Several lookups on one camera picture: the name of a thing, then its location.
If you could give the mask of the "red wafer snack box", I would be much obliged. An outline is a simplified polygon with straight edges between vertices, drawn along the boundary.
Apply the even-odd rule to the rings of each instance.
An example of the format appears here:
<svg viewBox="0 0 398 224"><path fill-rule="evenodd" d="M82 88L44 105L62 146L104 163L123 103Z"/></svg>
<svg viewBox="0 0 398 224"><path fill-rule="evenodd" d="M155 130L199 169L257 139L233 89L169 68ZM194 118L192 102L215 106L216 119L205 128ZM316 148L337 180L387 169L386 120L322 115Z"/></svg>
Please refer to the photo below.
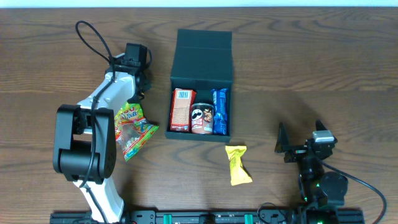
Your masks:
<svg viewBox="0 0 398 224"><path fill-rule="evenodd" d="M190 112L196 92L194 90L176 88L173 91L170 110L170 130L176 132L190 132Z"/></svg>

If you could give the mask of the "red Pringles can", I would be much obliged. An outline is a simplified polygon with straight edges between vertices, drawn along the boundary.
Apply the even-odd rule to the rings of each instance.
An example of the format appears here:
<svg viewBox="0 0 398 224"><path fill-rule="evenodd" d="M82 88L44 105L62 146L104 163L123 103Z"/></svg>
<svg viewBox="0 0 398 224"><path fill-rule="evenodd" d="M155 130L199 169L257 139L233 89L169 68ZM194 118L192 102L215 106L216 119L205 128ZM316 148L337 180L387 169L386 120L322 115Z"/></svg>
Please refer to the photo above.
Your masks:
<svg viewBox="0 0 398 224"><path fill-rule="evenodd" d="M195 103L191 106L191 132L213 134L213 105Z"/></svg>

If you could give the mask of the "blue Oreo cookie pack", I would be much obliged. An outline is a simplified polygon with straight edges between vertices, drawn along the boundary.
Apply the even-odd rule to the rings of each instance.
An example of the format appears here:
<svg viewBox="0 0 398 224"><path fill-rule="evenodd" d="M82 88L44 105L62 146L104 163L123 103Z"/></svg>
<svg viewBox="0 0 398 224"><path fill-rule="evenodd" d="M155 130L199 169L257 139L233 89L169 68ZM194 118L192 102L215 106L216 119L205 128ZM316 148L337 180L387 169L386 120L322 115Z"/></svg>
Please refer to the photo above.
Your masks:
<svg viewBox="0 0 398 224"><path fill-rule="evenodd" d="M227 107L226 107L226 94L228 89L222 88L219 90L213 89L213 133L219 135L227 135Z"/></svg>

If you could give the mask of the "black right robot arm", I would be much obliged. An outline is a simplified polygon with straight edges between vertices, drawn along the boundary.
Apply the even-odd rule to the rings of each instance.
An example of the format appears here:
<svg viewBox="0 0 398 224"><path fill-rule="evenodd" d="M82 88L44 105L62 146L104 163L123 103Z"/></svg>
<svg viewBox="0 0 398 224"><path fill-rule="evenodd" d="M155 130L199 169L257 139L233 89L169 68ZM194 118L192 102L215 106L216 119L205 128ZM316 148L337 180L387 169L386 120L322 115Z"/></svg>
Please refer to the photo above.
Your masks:
<svg viewBox="0 0 398 224"><path fill-rule="evenodd" d="M279 124L275 152L284 154L285 163L298 165L298 186L305 202L288 212L287 223L326 223L328 217L338 223L337 209L345 204L348 179L337 172L325 172L322 165L338 140L320 120L315 127L304 144L292 145L284 124Z"/></svg>

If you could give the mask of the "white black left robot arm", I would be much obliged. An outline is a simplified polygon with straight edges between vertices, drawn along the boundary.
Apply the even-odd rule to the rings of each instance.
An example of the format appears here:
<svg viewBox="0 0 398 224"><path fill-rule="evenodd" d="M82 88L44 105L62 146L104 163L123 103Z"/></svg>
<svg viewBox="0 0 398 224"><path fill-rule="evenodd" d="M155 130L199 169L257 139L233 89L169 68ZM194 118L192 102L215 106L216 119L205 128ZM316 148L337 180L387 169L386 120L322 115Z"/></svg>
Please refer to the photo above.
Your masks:
<svg viewBox="0 0 398 224"><path fill-rule="evenodd" d="M114 115L129 100L142 99L150 85L146 59L114 59L101 85L75 105L61 105L56 114L53 168L77 186L91 210L53 213L51 223L130 223L112 173L116 163Z"/></svg>

